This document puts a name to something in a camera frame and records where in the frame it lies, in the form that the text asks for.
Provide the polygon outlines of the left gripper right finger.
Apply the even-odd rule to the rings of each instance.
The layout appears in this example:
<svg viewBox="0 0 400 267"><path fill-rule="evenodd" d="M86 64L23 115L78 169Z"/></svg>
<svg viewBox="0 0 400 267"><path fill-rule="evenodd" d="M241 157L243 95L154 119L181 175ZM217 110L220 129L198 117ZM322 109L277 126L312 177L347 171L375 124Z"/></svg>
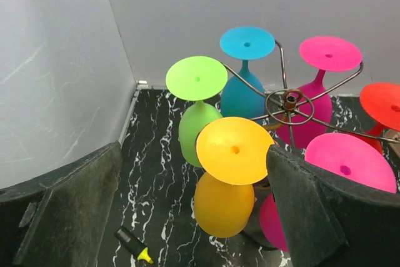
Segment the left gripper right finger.
<svg viewBox="0 0 400 267"><path fill-rule="evenodd" d="M266 164L293 266L399 266L399 195L270 146Z"/></svg>

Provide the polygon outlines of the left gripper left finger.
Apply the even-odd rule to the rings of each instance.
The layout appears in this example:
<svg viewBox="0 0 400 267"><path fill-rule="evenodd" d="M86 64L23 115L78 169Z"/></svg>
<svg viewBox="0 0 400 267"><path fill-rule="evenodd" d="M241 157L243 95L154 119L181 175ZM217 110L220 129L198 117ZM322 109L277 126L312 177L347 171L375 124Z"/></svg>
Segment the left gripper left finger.
<svg viewBox="0 0 400 267"><path fill-rule="evenodd" d="M1 189L1 266L94 266L121 166L115 141Z"/></svg>

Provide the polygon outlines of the magenta wine glass back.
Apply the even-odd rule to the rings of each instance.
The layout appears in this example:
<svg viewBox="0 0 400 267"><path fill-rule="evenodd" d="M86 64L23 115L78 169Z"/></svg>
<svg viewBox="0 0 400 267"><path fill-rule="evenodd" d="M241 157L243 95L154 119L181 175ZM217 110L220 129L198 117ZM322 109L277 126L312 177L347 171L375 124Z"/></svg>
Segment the magenta wine glass back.
<svg viewBox="0 0 400 267"><path fill-rule="evenodd" d="M334 36L315 36L304 40L299 46L302 59L319 71L313 81L298 89L310 99L325 92L323 79L326 71L344 72L357 67L363 59L362 52L353 43ZM314 105L313 117L330 123L333 115L333 104L329 94L312 101ZM310 115L312 109L309 103L298 107L302 113ZM294 144L296 148L307 148L316 137L324 134L327 128L312 120L298 126L293 126ZM276 130L278 137L286 144L291 144L289 128L282 125Z"/></svg>

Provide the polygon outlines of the orange wine glass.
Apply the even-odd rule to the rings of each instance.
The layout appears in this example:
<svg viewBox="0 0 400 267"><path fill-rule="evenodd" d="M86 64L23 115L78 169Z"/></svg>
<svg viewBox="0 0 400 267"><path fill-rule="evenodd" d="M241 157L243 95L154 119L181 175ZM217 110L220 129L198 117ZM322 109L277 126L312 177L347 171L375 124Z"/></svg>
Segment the orange wine glass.
<svg viewBox="0 0 400 267"><path fill-rule="evenodd" d="M247 225L253 185L268 175L273 144L262 126L240 117L215 120L199 133L196 153L205 172L195 189L194 217L207 234L230 238Z"/></svg>

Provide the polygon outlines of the metal wine glass rack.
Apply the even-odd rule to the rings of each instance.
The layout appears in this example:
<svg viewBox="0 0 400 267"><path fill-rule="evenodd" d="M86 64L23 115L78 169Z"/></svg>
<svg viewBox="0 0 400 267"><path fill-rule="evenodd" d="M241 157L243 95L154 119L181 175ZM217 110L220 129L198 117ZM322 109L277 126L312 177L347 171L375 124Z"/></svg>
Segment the metal wine glass rack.
<svg viewBox="0 0 400 267"><path fill-rule="evenodd" d="M275 47L274 49L278 49L279 53L281 55L280 59L283 60L284 56L284 49L277 40L275 40ZM354 69L350 71L344 71L344 72L332 72L332 71L326 71L323 79L323 85L326 88L325 92L322 92L318 94L317 96L312 97L311 99L307 97L306 95L303 95L303 92L301 92L298 88L297 89L289 89L288 84L287 84L287 79L286 79L286 68L285 64L281 63L281 73L282 73L282 80L283 80L283 86L284 86L284 93L282 95L282 100L281 101L276 101L276 105L278 106L278 111L275 113L270 112L269 108L265 108L265 114L259 117L251 118L253 121L260 121L262 119L271 117L276 120L276 123L270 124L266 126L266 129L268 131L276 131L279 127L282 125L287 125L289 128L289 134L291 138L291 144L294 148L294 135L293 135L293 126L298 126L302 125L310 120L321 124L325 126L326 128L330 127L330 123L325 123L324 121L320 121L316 118L313 117L315 109L313 105L313 100L319 99L320 97L330 94L331 91L334 91L335 89L339 88L340 86L350 82L350 80L354 79L358 75L361 74L363 71L364 65L363 65L363 60L360 62L360 64L355 67ZM233 76L236 76L239 78L245 85L247 85L249 88L251 88L254 92L258 93L259 95L263 96L265 98L265 102L271 102L273 101L273 96L271 94L266 94L263 92L260 92L256 88L254 88L251 84L249 84L245 79L243 79L238 72L233 71L232 72ZM298 110L298 107L301 105L309 103L311 105L311 113L310 115L302 113L300 110Z"/></svg>

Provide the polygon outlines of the red wine glass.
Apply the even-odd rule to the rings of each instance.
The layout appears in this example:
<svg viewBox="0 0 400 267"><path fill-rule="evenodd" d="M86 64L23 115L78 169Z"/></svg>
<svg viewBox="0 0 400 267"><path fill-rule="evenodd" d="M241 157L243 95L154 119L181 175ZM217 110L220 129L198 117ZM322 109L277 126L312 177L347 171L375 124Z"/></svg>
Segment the red wine glass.
<svg viewBox="0 0 400 267"><path fill-rule="evenodd" d="M372 83L365 86L359 95L365 112L377 124L367 135L380 137L386 128L399 132L399 84Z"/></svg>

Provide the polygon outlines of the blue wine glass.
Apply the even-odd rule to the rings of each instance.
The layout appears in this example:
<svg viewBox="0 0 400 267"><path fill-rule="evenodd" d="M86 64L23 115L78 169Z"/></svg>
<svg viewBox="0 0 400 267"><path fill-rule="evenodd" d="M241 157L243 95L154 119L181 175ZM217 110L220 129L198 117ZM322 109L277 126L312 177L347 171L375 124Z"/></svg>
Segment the blue wine glass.
<svg viewBox="0 0 400 267"><path fill-rule="evenodd" d="M226 31L219 43L228 56L242 61L238 74L263 92L260 80L249 70L249 62L262 59L273 51L275 40L272 34L259 27L239 26ZM265 114L265 98L232 76L221 93L220 108L224 117L251 119Z"/></svg>

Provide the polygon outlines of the green wine glass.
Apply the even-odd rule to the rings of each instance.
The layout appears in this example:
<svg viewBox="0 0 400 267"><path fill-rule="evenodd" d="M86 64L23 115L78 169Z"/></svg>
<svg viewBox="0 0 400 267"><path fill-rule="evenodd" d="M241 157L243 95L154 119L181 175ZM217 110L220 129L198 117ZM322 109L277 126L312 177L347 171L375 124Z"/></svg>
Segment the green wine glass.
<svg viewBox="0 0 400 267"><path fill-rule="evenodd" d="M196 139L210 122L222 118L215 106L205 100L219 94L225 87L228 74L224 65L207 56L191 56L174 63L166 74L166 86L172 95L192 101L182 114L178 139L184 159L200 168L196 154Z"/></svg>

